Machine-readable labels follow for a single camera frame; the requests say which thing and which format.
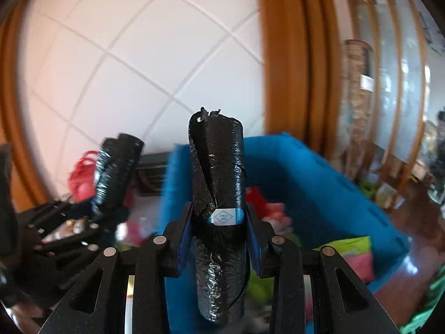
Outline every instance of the white tiled wall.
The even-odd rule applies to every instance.
[[[19,49],[28,139],[54,195],[83,152],[119,132],[145,152],[187,143],[193,112],[263,134],[257,0],[32,0]]]

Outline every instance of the blue and white label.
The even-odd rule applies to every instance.
[[[243,222],[244,212],[241,208],[217,208],[209,217],[215,226],[238,225]]]

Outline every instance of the wooden floor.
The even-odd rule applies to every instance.
[[[427,190],[427,184],[410,181],[406,202],[389,213],[395,227],[412,238],[409,256],[375,295],[398,327],[410,321],[431,278],[445,262],[445,231],[441,226],[445,220]]]

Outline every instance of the blue fabric bin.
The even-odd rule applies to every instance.
[[[410,244],[393,227],[388,216],[369,201],[327,161],[288,134],[244,140],[247,186],[257,186],[270,202],[283,202],[294,232],[306,248],[370,236],[376,280],[375,293],[400,266]],[[162,232],[176,220],[186,202],[192,201],[190,147],[177,146],[171,153],[157,226]],[[211,333],[215,324],[205,320],[197,307],[194,258],[179,279],[166,279],[165,291],[172,334]]]

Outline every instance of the diamond shape on label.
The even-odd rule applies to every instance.
[[[221,211],[219,214],[215,215],[215,218],[222,223],[226,223],[228,220],[233,218],[233,215],[231,215],[227,211]]]

